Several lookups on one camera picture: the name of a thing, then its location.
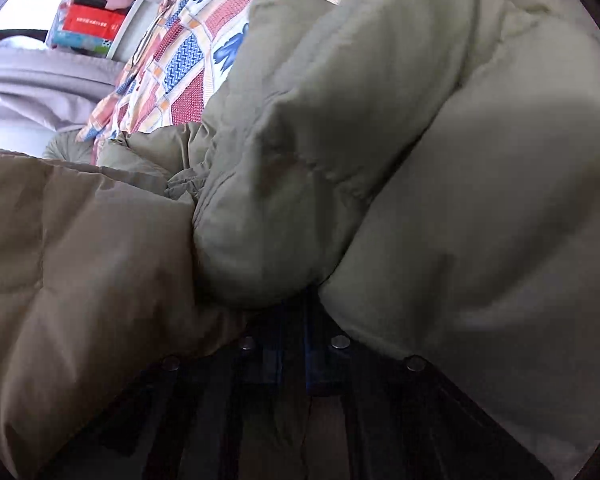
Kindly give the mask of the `grey curtain left panel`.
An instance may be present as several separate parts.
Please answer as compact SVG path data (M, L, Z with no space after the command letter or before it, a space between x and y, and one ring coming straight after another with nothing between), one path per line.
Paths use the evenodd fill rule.
M53 132L83 126L124 65L52 49L0 47L0 125Z

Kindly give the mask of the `olive green puffer jacket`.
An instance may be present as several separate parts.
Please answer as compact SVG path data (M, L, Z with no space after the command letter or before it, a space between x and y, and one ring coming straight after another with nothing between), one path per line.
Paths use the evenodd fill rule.
M169 374L250 330L237 479L354 479L306 333L422 356L600 479L600 0L252 0L196 122L0 149L0 479L146 479Z

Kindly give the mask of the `leaf patterned patchwork bedspread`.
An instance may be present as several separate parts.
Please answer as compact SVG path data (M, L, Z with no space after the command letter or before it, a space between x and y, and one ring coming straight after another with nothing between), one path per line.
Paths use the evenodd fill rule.
M163 0L116 88L96 105L78 140L97 156L108 140L199 120L235 62L251 3Z

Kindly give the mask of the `red box on windowsill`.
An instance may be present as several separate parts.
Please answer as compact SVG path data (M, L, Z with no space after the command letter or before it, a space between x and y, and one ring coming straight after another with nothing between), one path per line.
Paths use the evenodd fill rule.
M68 7L62 30L114 40L124 19L125 15L118 12L73 3Z

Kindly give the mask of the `teal box on windowsill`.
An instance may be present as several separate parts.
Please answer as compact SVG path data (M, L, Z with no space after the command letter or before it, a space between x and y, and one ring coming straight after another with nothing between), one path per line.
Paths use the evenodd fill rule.
M71 4L61 3L59 6L52 27L46 35L46 46L50 48L72 49L91 55L106 56L114 40L103 40L102 38L76 34L75 32L64 32L62 30L68 7Z

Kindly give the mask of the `round grey-green pleated cushion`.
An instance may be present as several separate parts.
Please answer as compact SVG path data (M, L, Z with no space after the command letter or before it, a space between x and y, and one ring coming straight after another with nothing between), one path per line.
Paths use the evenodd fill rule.
M93 141L80 141L78 130L56 133L44 148L42 159L91 165Z

